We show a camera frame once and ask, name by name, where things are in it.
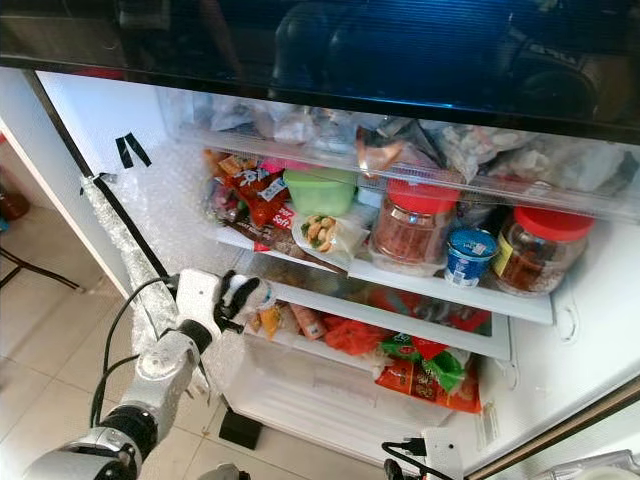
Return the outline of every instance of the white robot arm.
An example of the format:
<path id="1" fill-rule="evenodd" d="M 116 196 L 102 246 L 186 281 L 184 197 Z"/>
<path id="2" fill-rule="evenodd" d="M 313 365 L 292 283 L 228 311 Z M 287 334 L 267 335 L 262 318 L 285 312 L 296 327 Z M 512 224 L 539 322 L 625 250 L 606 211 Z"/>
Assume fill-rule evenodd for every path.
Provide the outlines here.
<path id="1" fill-rule="evenodd" d="M 36 460 L 26 480 L 135 480 L 151 451 L 167 436 L 200 355 L 215 348 L 222 331 L 237 332 L 233 318 L 245 306 L 269 302 L 268 285 L 230 271 L 221 279 L 198 270 L 180 273 L 177 328 L 137 360 L 135 377 L 120 404 L 87 435 Z M 248 479 L 224 465 L 216 480 Z"/>

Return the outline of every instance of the red lid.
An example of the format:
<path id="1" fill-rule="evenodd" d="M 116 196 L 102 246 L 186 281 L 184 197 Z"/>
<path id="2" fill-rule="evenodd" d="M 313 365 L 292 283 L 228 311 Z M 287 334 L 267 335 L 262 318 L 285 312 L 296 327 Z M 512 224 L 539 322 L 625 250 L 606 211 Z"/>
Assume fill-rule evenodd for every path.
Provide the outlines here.
<path id="1" fill-rule="evenodd" d="M 526 231 L 553 242 L 580 240 L 594 224 L 590 217 L 531 207 L 516 207 L 514 217 Z"/>
<path id="2" fill-rule="evenodd" d="M 410 212 L 440 213 L 451 210 L 460 196 L 459 190 L 433 185 L 412 185 L 405 180 L 390 180 L 387 187 L 391 201 Z"/>

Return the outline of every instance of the yogurt cup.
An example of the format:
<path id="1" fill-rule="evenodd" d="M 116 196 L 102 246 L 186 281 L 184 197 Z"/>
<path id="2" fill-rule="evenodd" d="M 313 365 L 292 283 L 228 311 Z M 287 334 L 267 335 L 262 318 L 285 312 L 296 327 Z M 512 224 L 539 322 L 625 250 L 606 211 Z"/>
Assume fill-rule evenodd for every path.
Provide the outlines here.
<path id="1" fill-rule="evenodd" d="M 496 254 L 497 243 L 478 228 L 459 228 L 449 235 L 444 278 L 458 287 L 475 287 Z"/>

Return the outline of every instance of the red snack package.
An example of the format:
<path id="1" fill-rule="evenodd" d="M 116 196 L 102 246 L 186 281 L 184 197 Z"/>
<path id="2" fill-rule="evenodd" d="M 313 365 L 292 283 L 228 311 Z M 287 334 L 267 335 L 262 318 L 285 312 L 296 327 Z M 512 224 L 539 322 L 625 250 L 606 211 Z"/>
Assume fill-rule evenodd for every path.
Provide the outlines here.
<path id="1" fill-rule="evenodd" d="M 473 332 L 476 328 L 491 318 L 491 313 L 486 310 L 464 308 L 461 312 L 449 315 L 448 321 L 458 330 Z M 448 345 L 433 342 L 424 338 L 411 337 L 411 343 L 416 347 L 422 358 L 431 360 L 436 355 L 444 352 Z"/>
<path id="2" fill-rule="evenodd" d="M 341 317 L 324 319 L 329 333 L 324 336 L 327 345 L 349 355 L 363 355 L 374 350 L 389 336 L 389 330 Z"/>
<path id="3" fill-rule="evenodd" d="M 425 372 L 420 363 L 413 363 L 399 358 L 394 359 L 393 365 L 385 367 L 376 380 L 382 387 L 412 397 L 435 403 L 452 410 L 468 413 L 480 413 L 482 404 L 478 392 L 478 370 L 476 362 L 468 367 L 467 377 L 454 394 L 448 394 L 438 384 L 436 378 Z"/>
<path id="4" fill-rule="evenodd" d="M 227 183 L 249 207 L 251 220 L 257 227 L 269 223 L 289 197 L 289 190 L 279 174 L 269 174 L 262 168 L 243 170 Z"/>

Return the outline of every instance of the refrigerator door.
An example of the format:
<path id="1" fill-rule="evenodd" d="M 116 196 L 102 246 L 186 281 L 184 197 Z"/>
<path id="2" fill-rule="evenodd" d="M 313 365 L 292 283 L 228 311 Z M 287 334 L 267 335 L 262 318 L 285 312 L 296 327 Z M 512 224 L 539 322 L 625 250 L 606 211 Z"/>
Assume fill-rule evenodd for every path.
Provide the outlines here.
<path id="1" fill-rule="evenodd" d="M 638 15 L 631 0 L 7 0 L 0 58 L 22 68 L 637 142 Z"/>

